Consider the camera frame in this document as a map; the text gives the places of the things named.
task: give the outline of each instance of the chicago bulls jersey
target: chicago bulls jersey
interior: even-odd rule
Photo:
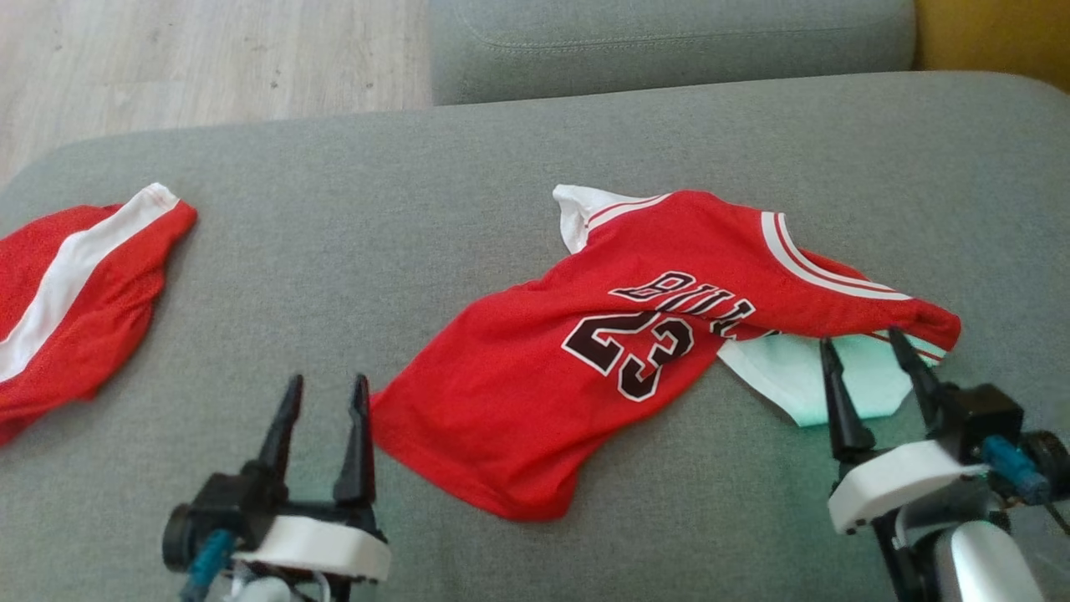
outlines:
[[[0,240],[0,445],[89,400],[144,336],[171,245],[197,212],[160,184]]]
[[[718,356],[811,425],[826,419],[817,338],[842,338],[863,416],[910,389],[889,326],[931,364],[958,340],[954,315],[798,248],[782,214],[694,190],[554,197],[571,254],[476,300],[372,401],[386,452],[501,516],[563,515],[582,462]]]

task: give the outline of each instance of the jersey armhole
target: jersey armhole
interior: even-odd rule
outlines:
[[[561,205],[561,237],[569,252],[577,253],[587,245],[587,234],[614,217],[653,206],[668,194],[640,198],[590,188],[557,184],[553,198]]]

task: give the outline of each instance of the gray sofa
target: gray sofa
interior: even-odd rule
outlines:
[[[1070,98],[992,74],[850,75],[159,132],[64,148],[0,195],[0,235],[160,181],[200,211],[149,336],[90,404],[0,449],[0,599],[167,600],[170,508],[256,450],[307,377],[294,495],[340,464],[356,371],[382,386],[465,305],[566,254],[555,183],[683,187],[785,211],[796,241],[964,324],[941,374],[994,382],[1070,434]],[[872,422],[920,436],[911,403]],[[585,466],[568,515],[515,524],[378,457],[394,552],[380,600],[888,601],[869,535],[838,537],[823,429],[715,366]],[[1017,537],[1051,600],[1066,543]]]
[[[902,71],[913,0],[430,0],[437,104]]]

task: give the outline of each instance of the yellow wall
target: yellow wall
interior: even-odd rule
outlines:
[[[1070,0],[916,0],[917,68],[1027,75],[1070,92]]]

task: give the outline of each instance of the white stripe trim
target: white stripe trim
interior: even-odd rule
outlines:
[[[792,252],[784,247],[784,244],[780,242],[780,236],[777,234],[776,213],[773,213],[770,211],[762,212],[762,234],[765,236],[765,244],[766,246],[769,247],[769,251],[773,252],[773,256],[776,257],[776,259],[780,261],[780,263],[784,267],[786,267],[788,271],[790,271],[794,275],[802,278],[804,280],[810,283],[820,285],[822,288],[827,288],[829,290],[835,290],[837,292],[842,292],[843,294],[850,294],[852,296],[861,296],[863,298],[883,298],[886,300],[906,300],[911,298],[911,296],[903,294],[901,292],[896,292],[891,289],[872,290],[869,288],[851,285],[843,281],[843,278],[845,278],[845,276],[837,276],[836,279],[831,279],[808,271],[802,266],[806,263],[800,264],[792,254]],[[791,242],[791,237],[788,235],[786,229],[783,230],[783,235],[784,235],[784,241],[794,248],[795,245]],[[797,248],[795,248],[795,251],[801,256],[801,252],[799,252]],[[816,271],[819,271],[819,273],[831,274],[831,272],[828,272],[827,269],[822,269],[821,267],[817,267],[817,265],[813,266],[816,267]],[[873,282],[870,282],[868,280],[858,280],[857,278],[846,278],[846,279],[853,281],[863,281],[868,285],[874,285]]]
[[[553,187],[553,198],[561,205],[561,237],[572,253],[579,252],[586,246],[592,215],[614,204],[646,200],[598,188],[566,184]]]
[[[823,276],[828,279],[842,281],[844,283],[861,284],[863,288],[865,287],[883,288],[884,290],[891,290],[892,292],[895,292],[895,290],[890,285],[885,285],[883,283],[870,281],[868,279],[858,279],[858,278],[853,278],[851,276],[840,275],[837,274],[836,272],[830,272],[822,267],[821,265],[814,263],[810,259],[807,259],[807,256],[802,254],[802,251],[799,250],[797,246],[795,246],[795,243],[792,241],[791,234],[788,233],[788,222],[785,221],[783,213],[777,213],[777,223],[780,226],[780,234],[784,236],[784,244],[788,248],[788,252],[790,252],[792,257],[795,258],[795,261],[797,261],[804,267],[816,272],[819,276]]]
[[[878,330],[876,331],[875,335],[884,337],[885,339],[888,338],[887,330]],[[914,350],[917,352],[931,354],[942,360],[944,359],[945,356],[947,356],[947,352],[941,350],[939,348],[926,341],[924,339],[918,339],[917,337],[914,337],[913,335],[906,335],[905,333],[903,335],[906,336],[906,340],[911,343],[911,346],[914,348]]]
[[[178,202],[164,185],[150,184],[106,219],[63,241],[22,318],[0,341],[0,383],[26,370],[56,333],[96,265]]]
[[[656,196],[656,197],[654,197],[652,199],[648,199],[648,200],[646,200],[644,202],[637,202],[637,203],[633,203],[633,204],[621,204],[620,206],[614,206],[614,207],[606,211],[601,215],[598,215],[594,219],[591,219],[591,221],[587,222],[587,231],[594,230],[598,226],[600,226],[600,225],[602,225],[602,223],[605,223],[607,221],[612,220],[614,217],[620,217],[621,215],[624,215],[625,213],[631,213],[632,211],[639,211],[640,209],[646,209],[648,206],[654,206],[655,204],[657,204],[657,203],[661,202],[662,200],[664,200],[669,195],[663,194],[661,196]]]

